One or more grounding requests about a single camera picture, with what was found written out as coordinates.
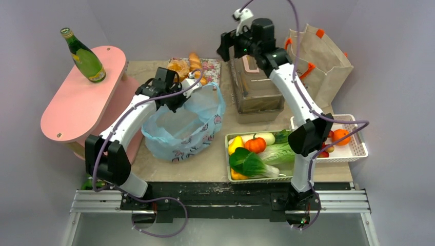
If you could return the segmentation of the bread baguette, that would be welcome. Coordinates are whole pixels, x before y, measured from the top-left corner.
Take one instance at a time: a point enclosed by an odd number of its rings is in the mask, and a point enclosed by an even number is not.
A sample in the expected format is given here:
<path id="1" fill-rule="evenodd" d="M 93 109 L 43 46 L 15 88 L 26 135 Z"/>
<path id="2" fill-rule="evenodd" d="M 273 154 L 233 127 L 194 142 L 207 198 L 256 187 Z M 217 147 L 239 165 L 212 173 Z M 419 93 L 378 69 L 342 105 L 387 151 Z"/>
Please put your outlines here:
<path id="1" fill-rule="evenodd" d="M 203 71 L 203 66 L 198 55 L 194 52 L 190 53 L 188 56 L 190 71 L 195 69 L 200 69 Z M 203 76 L 200 81 L 201 85 L 206 85 L 208 83 L 207 79 Z"/>

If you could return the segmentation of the blue printed plastic bag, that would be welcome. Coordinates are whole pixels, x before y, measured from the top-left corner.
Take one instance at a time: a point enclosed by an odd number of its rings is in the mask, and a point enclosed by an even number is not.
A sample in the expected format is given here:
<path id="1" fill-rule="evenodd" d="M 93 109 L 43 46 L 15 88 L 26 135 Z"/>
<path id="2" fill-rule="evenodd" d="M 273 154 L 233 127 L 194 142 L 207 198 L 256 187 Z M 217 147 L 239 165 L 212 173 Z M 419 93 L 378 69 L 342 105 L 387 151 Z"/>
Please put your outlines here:
<path id="1" fill-rule="evenodd" d="M 218 85 L 205 85 L 175 112 L 162 106 L 143 123 L 145 146 L 154 157 L 171 162 L 193 157 L 221 130 L 225 108 Z"/>

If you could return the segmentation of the beige tote bag orange handles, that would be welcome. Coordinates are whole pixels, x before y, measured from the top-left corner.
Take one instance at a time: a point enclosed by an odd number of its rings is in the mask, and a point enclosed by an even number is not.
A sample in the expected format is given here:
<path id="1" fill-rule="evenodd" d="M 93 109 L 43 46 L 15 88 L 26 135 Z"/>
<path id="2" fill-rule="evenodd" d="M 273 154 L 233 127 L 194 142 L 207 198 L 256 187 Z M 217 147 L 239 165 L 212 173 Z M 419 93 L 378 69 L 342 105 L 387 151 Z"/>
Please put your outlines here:
<path id="1" fill-rule="evenodd" d="M 289 30 L 285 49 L 298 60 L 296 73 L 314 102 L 320 108 L 331 105 L 353 70 L 347 54 L 323 29 L 309 24 L 302 32 Z"/>

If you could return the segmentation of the yellow bell pepper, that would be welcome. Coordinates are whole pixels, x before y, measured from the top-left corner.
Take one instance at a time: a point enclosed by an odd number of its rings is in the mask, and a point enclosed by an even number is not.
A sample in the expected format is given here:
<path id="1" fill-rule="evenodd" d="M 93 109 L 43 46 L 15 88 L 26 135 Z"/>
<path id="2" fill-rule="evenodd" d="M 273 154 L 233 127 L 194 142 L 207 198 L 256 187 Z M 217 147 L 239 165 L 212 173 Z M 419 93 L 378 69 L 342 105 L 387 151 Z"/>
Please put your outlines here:
<path id="1" fill-rule="evenodd" d="M 234 169 L 230 169 L 231 179 L 232 180 L 247 180 L 249 177 L 237 173 Z"/>
<path id="2" fill-rule="evenodd" d="M 243 147 L 244 147 L 243 138 L 241 136 L 235 137 L 227 147 L 228 155 L 231 156 L 236 151 L 237 148 L 243 148 Z"/>

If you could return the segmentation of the white daikon radish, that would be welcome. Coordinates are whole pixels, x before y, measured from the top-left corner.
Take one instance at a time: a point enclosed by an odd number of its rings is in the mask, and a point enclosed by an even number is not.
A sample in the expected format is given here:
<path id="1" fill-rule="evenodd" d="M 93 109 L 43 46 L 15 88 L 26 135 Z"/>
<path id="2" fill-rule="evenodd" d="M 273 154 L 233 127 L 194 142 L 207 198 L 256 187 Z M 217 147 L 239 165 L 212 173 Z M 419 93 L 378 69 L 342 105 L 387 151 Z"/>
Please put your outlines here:
<path id="1" fill-rule="evenodd" d="M 228 142 L 228 145 L 232 144 L 236 137 L 240 136 L 242 138 L 242 142 L 245 144 L 247 141 L 252 140 L 254 138 L 262 138 L 267 146 L 273 144 L 284 144 L 288 141 L 288 136 L 292 133 L 291 130 L 281 130 L 281 131 L 272 131 L 272 132 L 251 132 L 251 133 L 235 133 L 235 134 L 227 134 L 225 139 Z"/>

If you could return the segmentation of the orange mini pumpkin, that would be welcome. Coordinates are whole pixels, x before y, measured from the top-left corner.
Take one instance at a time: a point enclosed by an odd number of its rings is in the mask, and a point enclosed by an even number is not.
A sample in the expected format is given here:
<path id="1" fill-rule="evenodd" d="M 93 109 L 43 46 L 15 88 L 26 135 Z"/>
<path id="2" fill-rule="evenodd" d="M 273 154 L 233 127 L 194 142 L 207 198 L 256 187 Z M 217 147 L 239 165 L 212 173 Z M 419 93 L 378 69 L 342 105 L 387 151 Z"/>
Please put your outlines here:
<path id="1" fill-rule="evenodd" d="M 250 152 L 254 152 L 256 154 L 259 154 L 263 152 L 267 147 L 266 141 L 261 137 L 256 137 L 254 134 L 253 138 L 248 140 L 244 144 L 244 148 L 249 150 Z"/>

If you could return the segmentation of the napa cabbage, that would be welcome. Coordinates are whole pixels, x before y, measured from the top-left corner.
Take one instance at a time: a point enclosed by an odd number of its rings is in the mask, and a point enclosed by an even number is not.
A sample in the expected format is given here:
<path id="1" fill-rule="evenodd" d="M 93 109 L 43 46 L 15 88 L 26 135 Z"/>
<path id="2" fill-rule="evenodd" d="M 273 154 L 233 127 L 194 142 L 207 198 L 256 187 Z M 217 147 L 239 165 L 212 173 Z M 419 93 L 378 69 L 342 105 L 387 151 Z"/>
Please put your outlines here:
<path id="1" fill-rule="evenodd" d="M 287 143 L 273 144 L 258 154 L 267 165 L 294 164 L 295 153 Z"/>

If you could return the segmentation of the green bok choy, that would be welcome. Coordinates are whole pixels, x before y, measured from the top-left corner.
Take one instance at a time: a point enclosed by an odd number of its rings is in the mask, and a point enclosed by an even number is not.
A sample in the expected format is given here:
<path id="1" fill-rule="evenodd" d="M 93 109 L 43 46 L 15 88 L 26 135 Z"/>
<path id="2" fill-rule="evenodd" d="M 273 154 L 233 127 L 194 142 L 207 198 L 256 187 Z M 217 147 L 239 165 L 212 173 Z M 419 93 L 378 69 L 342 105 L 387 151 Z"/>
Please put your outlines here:
<path id="1" fill-rule="evenodd" d="M 229 165 L 237 173 L 249 178 L 260 176 L 276 178 L 280 175 L 278 168 L 265 164 L 256 153 L 250 152 L 245 148 L 237 148 L 236 151 L 229 156 Z"/>

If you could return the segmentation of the orange fruit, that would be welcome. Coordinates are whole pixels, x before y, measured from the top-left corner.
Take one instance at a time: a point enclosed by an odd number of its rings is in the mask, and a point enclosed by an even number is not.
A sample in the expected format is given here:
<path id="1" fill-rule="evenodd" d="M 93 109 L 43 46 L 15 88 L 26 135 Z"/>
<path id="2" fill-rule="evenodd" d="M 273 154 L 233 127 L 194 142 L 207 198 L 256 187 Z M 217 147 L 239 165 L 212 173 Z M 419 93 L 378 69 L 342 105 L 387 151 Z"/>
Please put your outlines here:
<path id="1" fill-rule="evenodd" d="M 333 131 L 332 142 L 337 142 L 337 146 L 345 146 L 351 141 L 351 137 L 348 136 L 349 132 L 345 129 L 337 129 Z"/>

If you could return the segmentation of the red cherry bunch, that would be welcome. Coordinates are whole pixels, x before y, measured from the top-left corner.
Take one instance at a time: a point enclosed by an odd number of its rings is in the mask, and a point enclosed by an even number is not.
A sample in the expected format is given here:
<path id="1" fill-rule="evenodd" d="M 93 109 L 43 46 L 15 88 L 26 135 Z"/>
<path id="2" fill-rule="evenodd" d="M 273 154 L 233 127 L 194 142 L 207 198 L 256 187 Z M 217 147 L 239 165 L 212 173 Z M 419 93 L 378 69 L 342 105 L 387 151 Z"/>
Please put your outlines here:
<path id="1" fill-rule="evenodd" d="M 334 132 L 330 131 L 328 134 L 328 139 L 332 140 L 333 136 L 334 136 Z M 334 150 L 335 150 L 334 146 L 328 147 L 318 155 L 318 158 L 328 158 L 330 156 L 330 153 L 332 153 Z"/>

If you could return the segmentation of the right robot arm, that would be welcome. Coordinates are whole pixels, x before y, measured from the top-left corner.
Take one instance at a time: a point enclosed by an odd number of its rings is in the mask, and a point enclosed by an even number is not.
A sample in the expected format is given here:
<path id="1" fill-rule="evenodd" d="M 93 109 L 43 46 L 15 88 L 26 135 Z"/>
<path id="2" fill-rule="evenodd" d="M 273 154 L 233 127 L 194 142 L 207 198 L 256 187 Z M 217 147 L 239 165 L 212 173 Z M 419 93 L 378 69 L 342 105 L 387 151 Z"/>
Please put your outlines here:
<path id="1" fill-rule="evenodd" d="M 333 116 L 322 113 L 293 73 L 295 66 L 287 51 L 276 46 L 270 19 L 236 17 L 235 20 L 237 28 L 221 35 L 216 52 L 225 62 L 230 60 L 230 47 L 234 48 L 236 58 L 253 57 L 257 67 L 275 84 L 291 108 L 298 128 L 288 136 L 296 157 L 287 202 L 299 209 L 314 196 L 311 176 L 315 160 L 332 128 Z"/>

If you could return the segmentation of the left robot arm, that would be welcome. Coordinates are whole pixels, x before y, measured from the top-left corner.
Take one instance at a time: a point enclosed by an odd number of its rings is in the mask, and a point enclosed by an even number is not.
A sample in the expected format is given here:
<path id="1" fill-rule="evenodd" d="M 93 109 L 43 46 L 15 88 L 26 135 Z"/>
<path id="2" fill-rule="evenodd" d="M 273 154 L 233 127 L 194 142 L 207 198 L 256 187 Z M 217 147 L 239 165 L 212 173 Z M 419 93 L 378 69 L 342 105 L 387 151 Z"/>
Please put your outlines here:
<path id="1" fill-rule="evenodd" d="M 127 147 L 142 124 L 160 107 L 175 112 L 200 86 L 200 79 L 193 72 L 180 80 L 176 71 L 159 67 L 153 78 L 136 89 L 129 105 L 107 129 L 86 138 L 85 165 L 92 177 L 92 188 L 102 191 L 103 188 L 96 186 L 96 181 L 102 180 L 105 188 L 118 188 L 133 196 L 133 203 L 139 209 L 151 207 L 153 196 L 147 192 L 147 182 L 132 172 Z"/>

